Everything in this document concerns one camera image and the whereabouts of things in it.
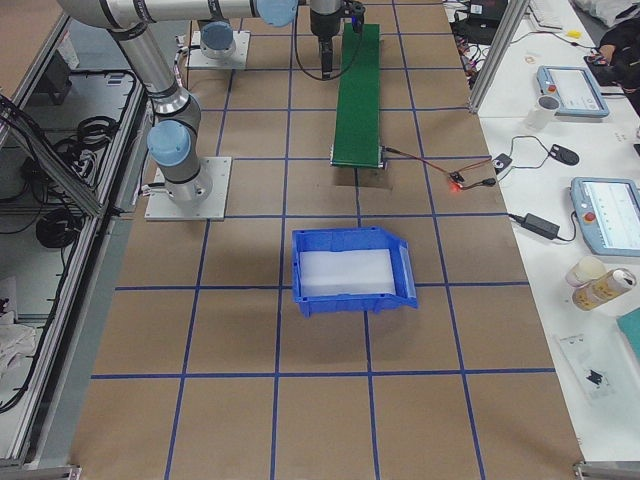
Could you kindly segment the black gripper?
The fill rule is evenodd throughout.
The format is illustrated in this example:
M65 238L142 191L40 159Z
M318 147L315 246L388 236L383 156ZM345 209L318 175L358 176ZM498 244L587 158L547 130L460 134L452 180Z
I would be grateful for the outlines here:
M332 13L310 11L311 32L316 36L320 47L321 79L330 80L333 72L333 38L339 33L342 9Z

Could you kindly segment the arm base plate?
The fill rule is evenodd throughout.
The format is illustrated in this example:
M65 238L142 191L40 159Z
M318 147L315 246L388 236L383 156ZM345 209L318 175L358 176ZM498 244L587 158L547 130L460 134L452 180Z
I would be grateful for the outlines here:
M187 68L190 70L244 70L246 68L251 34L233 31L230 42L218 42L215 47L201 40L196 30L190 40Z
M145 219L149 221L222 221L231 177L231 157L202 157L199 174L190 182L167 182L160 168L149 189Z

